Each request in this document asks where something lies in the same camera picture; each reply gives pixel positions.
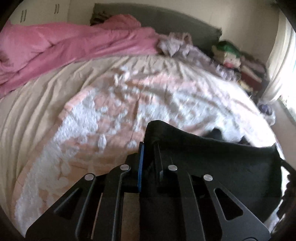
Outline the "white curtain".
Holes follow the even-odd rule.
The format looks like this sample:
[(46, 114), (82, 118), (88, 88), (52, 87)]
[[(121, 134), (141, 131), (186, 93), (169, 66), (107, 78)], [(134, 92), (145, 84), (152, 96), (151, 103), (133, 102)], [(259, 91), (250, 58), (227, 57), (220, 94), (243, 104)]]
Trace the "white curtain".
[(276, 39), (266, 66), (269, 84), (262, 98), (272, 103), (292, 82), (295, 68), (295, 30), (283, 13), (279, 15)]

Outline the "lilac crumpled garment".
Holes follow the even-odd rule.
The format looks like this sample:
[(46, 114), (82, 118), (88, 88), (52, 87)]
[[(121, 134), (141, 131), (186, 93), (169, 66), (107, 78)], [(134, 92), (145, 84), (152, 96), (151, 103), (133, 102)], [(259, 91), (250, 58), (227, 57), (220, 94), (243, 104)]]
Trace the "lilac crumpled garment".
[(158, 48), (166, 56), (202, 68), (225, 81), (237, 81), (237, 75), (233, 70), (218, 64), (198, 47), (195, 47), (189, 33), (171, 32), (168, 35), (162, 35), (158, 42)]

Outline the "grey green headboard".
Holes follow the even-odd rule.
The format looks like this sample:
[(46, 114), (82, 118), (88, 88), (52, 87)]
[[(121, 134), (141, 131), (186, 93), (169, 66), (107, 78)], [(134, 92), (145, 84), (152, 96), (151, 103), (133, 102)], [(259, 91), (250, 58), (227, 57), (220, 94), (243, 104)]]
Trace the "grey green headboard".
[(152, 27), (159, 34), (168, 35), (171, 32), (189, 33), (193, 45), (211, 50), (219, 42), (222, 30), (204, 21), (171, 9), (135, 3), (95, 3), (93, 13), (106, 12), (115, 15), (131, 15), (143, 27)]

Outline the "white plastic bag with clothes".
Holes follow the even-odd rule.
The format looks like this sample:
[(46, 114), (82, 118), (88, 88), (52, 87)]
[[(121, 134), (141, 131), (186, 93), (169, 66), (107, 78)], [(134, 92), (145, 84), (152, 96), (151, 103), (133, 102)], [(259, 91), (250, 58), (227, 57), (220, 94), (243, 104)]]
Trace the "white plastic bag with clothes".
[(276, 115), (275, 115), (275, 112), (274, 112), (274, 109), (272, 108), (272, 106), (270, 106), (269, 104), (259, 102), (257, 104), (257, 107), (260, 111), (260, 114), (263, 116), (263, 118), (266, 120), (266, 122), (270, 126), (273, 126), (276, 121)]

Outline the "stack of folded clothes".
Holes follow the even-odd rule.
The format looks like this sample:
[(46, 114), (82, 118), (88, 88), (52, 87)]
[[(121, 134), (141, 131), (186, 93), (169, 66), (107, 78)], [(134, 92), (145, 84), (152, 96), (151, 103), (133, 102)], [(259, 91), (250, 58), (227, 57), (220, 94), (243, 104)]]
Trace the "stack of folded clothes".
[(267, 68), (263, 62), (247, 52), (239, 51), (228, 41), (220, 41), (212, 46), (214, 59), (231, 70), (236, 82), (249, 96), (262, 97), (269, 84)]

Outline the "pink duvet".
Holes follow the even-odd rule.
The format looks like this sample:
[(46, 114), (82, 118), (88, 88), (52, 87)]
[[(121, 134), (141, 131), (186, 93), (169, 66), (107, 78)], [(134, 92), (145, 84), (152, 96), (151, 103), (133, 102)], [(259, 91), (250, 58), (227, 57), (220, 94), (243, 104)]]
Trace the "pink duvet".
[(28, 81), (76, 61), (111, 55), (157, 54), (160, 35), (131, 15), (93, 26), (13, 25), (1, 30), (1, 97)]

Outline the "pink white floral blanket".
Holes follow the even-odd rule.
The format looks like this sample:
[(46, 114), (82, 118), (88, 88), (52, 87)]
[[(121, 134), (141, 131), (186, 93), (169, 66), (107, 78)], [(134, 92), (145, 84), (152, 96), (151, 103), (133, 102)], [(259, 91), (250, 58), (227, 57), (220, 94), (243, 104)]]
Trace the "pink white floral blanket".
[(105, 174), (161, 120), (195, 135), (214, 128), (228, 142), (269, 147), (276, 137), (247, 94), (198, 69), (185, 76), (114, 68), (73, 96), (16, 181), (11, 216), (24, 235), (86, 173)]

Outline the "beige bed sheet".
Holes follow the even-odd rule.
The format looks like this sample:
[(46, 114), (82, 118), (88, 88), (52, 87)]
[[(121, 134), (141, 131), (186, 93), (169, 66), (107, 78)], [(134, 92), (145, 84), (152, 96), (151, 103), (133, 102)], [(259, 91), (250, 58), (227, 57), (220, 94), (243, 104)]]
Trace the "beige bed sheet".
[(52, 128), (65, 103), (112, 68), (163, 71), (194, 80), (204, 71), (161, 56), (116, 56), (76, 62), (33, 79), (1, 99), (1, 207), (10, 212), (16, 179), (28, 154)]

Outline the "white wardrobe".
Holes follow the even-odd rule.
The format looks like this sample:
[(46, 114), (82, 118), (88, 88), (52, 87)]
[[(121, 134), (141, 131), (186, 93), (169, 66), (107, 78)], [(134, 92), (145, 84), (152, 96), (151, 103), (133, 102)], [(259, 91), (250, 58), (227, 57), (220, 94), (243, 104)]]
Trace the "white wardrobe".
[(70, 0), (25, 0), (14, 10), (12, 24), (36, 25), (67, 22)]

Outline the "dark striped pillow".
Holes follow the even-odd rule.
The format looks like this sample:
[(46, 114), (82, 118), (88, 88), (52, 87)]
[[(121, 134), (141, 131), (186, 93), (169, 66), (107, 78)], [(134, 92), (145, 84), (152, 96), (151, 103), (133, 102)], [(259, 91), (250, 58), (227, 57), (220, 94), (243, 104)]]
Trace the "dark striped pillow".
[(112, 17), (111, 14), (108, 14), (104, 11), (100, 13), (93, 13), (90, 19), (90, 25), (93, 26), (97, 24), (102, 24), (111, 17)]

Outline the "black sweater with orange cuffs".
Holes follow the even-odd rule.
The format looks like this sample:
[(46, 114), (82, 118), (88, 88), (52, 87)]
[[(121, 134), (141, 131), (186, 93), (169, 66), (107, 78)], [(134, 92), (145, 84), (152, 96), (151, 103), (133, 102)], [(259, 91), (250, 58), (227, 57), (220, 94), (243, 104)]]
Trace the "black sweater with orange cuffs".
[[(157, 143), (172, 165), (157, 170)], [(147, 125), (140, 192), (141, 240), (269, 240), (265, 222), (281, 199), (276, 147), (205, 137), (156, 120)]]

